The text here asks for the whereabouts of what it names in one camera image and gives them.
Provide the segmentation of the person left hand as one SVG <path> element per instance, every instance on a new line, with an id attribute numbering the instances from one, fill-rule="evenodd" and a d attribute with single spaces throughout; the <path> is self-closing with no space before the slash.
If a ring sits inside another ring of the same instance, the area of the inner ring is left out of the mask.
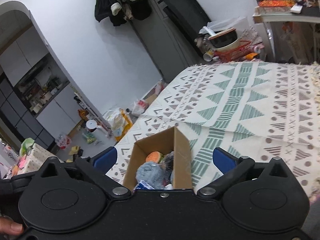
<path id="1" fill-rule="evenodd" d="M 24 232 L 22 224 L 14 222 L 12 219 L 0 217 L 0 233 L 11 236 L 19 236 Z"/>

